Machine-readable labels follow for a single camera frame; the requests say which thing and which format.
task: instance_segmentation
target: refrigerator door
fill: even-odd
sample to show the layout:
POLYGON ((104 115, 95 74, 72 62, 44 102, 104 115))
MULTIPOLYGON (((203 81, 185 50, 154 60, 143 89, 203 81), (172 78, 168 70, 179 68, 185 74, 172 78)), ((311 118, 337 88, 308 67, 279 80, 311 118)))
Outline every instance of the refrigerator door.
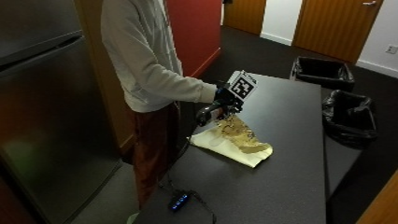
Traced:
POLYGON ((83 37, 3 67, 0 107, 0 162, 47 223, 64 223, 119 166, 83 37))
POLYGON ((0 0, 0 6, 0 65, 42 52, 44 41, 82 30, 72 0, 0 0))

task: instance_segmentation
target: electrical outlet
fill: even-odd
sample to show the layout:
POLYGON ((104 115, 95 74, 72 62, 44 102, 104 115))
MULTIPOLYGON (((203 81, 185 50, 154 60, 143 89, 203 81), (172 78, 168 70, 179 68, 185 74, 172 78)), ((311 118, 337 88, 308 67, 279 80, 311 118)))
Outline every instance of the electrical outlet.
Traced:
POLYGON ((394 54, 394 53, 397 53, 397 50, 398 50, 397 46, 389 45, 386 53, 394 54))

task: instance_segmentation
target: red wall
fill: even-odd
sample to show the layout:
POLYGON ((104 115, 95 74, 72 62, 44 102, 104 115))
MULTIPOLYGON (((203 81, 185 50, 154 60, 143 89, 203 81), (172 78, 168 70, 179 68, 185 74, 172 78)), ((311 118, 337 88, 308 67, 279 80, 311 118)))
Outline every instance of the red wall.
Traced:
POLYGON ((220 54, 221 0, 167 0, 184 75, 199 77, 220 54))

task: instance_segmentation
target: white sweater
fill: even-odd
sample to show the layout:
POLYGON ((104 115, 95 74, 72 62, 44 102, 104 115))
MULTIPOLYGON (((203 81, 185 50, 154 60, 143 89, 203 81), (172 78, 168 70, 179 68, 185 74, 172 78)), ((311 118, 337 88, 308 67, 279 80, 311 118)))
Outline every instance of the white sweater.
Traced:
POLYGON ((102 32, 132 110, 151 112, 174 101, 213 102, 216 85, 182 75, 159 0, 104 0, 102 32))

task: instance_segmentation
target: person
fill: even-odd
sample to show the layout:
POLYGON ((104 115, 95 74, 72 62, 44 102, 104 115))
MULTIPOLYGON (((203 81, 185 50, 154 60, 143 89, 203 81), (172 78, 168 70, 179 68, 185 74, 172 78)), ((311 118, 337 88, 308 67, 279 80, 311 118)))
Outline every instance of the person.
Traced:
POLYGON ((221 96, 233 97, 227 97, 225 91, 217 93, 216 85, 183 76, 167 5, 159 1, 104 0, 102 16, 104 46, 134 125, 132 163, 140 208, 179 154, 176 102, 211 104, 221 96))

